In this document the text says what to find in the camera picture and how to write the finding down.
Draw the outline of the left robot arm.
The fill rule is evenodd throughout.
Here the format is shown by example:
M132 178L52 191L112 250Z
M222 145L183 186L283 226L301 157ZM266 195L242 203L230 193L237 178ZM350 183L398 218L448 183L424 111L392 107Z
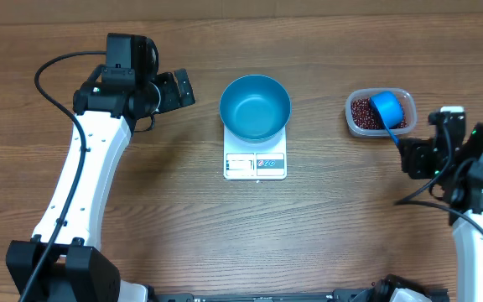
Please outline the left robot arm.
M148 37L108 34L105 62L75 91L69 152L54 195L6 264L23 301L154 301L153 287L122 280L101 253L101 228L117 165L137 122L193 105L188 74L160 72Z

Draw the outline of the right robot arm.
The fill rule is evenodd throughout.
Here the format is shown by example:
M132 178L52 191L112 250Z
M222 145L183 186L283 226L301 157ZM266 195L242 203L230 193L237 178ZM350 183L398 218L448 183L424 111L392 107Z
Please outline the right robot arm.
M399 206L418 206L418 195L443 191L424 206L449 214L457 257L457 299L483 301L483 122L471 133L462 107L442 107L428 116L435 135L428 139L394 138L402 171L426 184L397 200Z

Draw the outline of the blue plastic measuring scoop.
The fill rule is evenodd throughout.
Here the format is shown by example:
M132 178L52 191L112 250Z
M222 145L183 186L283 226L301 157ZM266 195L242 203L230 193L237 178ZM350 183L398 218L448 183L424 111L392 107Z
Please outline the blue plastic measuring scoop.
M392 132L392 128L399 125L404 119L403 108L399 100L390 91L383 91L370 97L370 105L381 120L383 128L398 146L399 140Z

